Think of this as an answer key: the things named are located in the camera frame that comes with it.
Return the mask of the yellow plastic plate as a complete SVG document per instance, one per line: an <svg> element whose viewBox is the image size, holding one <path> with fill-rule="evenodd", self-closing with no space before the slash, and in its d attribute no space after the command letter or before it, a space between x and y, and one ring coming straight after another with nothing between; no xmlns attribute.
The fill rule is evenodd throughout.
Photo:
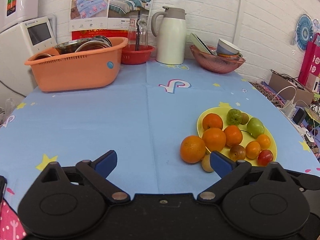
<svg viewBox="0 0 320 240"><path fill-rule="evenodd" d="M197 133L217 127L226 134L221 153L235 160L242 157L254 166L265 166L277 158L277 145L265 125L258 119L230 106L205 110L197 120Z"/></svg>

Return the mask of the tan longan fruit back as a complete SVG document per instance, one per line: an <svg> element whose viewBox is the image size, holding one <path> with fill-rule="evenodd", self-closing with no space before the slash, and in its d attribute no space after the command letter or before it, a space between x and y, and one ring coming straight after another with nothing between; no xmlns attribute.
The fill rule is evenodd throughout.
<svg viewBox="0 0 320 240"><path fill-rule="evenodd" d="M247 113L242 112L241 124L246 125L249 122L249 116Z"/></svg>

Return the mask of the green apple front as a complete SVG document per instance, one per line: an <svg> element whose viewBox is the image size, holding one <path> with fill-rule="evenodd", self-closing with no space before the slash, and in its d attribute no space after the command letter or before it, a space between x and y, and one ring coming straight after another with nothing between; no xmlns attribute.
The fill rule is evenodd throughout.
<svg viewBox="0 0 320 240"><path fill-rule="evenodd" d="M247 123L247 132L254 138L265 133L265 127L258 118L251 118Z"/></svg>

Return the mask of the tangerine with stem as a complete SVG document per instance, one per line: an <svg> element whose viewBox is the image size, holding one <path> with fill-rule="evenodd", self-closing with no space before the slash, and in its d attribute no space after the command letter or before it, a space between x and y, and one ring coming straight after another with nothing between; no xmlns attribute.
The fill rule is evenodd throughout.
<svg viewBox="0 0 320 240"><path fill-rule="evenodd" d="M219 115L215 113L209 113L203 118L202 127L204 130L207 130L210 128L223 129L223 120Z"/></svg>

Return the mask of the small yellow-orange citrus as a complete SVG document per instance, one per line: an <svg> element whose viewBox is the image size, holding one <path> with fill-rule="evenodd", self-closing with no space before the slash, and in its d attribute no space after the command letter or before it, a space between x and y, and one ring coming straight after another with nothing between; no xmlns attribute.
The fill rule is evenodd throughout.
<svg viewBox="0 0 320 240"><path fill-rule="evenodd" d="M262 150L267 150L271 146L271 140L268 135L261 134L257 137L256 142L259 143Z"/></svg>

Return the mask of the dark red-brown plum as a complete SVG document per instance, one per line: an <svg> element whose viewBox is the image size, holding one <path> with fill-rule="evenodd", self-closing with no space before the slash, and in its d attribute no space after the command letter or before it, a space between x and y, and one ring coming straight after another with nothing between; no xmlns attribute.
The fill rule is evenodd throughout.
<svg viewBox="0 0 320 240"><path fill-rule="evenodd" d="M229 158L232 161L244 160L246 157L246 150L241 145L234 145L229 150Z"/></svg>

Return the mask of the white water purifier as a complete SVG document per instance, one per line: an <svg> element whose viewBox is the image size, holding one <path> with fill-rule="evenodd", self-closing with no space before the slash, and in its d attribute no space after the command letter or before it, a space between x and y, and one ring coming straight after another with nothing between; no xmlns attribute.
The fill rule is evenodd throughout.
<svg viewBox="0 0 320 240"><path fill-rule="evenodd" d="M1 33L23 21L37 18L39 0L1 0Z"/></svg>

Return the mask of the small orange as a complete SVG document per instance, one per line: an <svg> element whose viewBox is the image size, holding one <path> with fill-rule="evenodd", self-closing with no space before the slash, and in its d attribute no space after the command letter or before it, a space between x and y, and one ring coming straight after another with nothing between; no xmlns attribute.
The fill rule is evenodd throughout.
<svg viewBox="0 0 320 240"><path fill-rule="evenodd" d="M257 141L251 141L247 144L246 148L246 157L249 159L255 159L261 152L260 144Z"/></svg>

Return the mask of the black power adapter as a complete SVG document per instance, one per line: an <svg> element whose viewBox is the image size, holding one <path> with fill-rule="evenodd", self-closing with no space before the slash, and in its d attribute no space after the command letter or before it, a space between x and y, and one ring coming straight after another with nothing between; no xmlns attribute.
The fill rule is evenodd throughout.
<svg viewBox="0 0 320 240"><path fill-rule="evenodd" d="M295 113L295 115L293 116L292 120L296 125L299 126L303 122L305 117L306 117L306 111L302 108L299 108Z"/></svg>

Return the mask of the cardboard box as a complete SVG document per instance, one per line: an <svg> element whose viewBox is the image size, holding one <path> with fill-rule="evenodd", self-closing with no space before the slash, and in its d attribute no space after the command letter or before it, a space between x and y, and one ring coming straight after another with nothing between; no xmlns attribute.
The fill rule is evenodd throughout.
<svg viewBox="0 0 320 240"><path fill-rule="evenodd" d="M284 74L272 73L268 86L275 92L279 92L279 96L285 100L294 98L293 102L297 106L304 106L303 101L309 106L313 101L314 94L298 81L293 81L290 77L287 79L285 76Z"/></svg>

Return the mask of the bedding poster calendar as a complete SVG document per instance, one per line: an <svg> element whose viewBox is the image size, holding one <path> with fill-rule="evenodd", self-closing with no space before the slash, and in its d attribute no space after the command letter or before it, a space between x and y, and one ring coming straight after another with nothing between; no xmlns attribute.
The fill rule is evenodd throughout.
<svg viewBox="0 0 320 240"><path fill-rule="evenodd" d="M69 31L73 40L127 35L134 24L149 23L152 0L71 0Z"/></svg>

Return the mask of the red apple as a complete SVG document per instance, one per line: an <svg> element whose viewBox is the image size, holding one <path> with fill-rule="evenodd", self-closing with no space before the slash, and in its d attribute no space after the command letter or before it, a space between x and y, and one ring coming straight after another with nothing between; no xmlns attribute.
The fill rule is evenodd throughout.
<svg viewBox="0 0 320 240"><path fill-rule="evenodd" d="M262 150L257 158L257 163L260 166L267 166L273 161L273 153L270 150Z"/></svg>

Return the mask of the white green dish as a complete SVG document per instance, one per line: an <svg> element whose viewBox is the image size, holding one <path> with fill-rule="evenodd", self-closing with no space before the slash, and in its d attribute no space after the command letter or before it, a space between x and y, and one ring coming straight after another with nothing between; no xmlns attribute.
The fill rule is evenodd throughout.
<svg viewBox="0 0 320 240"><path fill-rule="evenodd" d="M191 33L190 39L198 50L200 50L203 53L212 55L212 51L208 48L206 44L204 44L204 42L202 42L202 40L196 34Z"/></svg>

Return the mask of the large orange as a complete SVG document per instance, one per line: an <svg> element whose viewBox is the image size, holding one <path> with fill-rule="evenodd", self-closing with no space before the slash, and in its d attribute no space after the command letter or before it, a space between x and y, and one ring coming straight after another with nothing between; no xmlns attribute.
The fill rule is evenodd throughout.
<svg viewBox="0 0 320 240"><path fill-rule="evenodd" d="M202 139L210 152L221 152L226 145L226 135L224 131L216 127L205 130Z"/></svg>

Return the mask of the green mango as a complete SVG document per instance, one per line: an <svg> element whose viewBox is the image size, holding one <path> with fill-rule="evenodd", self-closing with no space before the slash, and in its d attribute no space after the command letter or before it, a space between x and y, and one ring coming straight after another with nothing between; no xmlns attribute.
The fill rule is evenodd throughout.
<svg viewBox="0 0 320 240"><path fill-rule="evenodd" d="M227 124L238 126L242 121L242 112L238 109L230 109L227 113Z"/></svg>

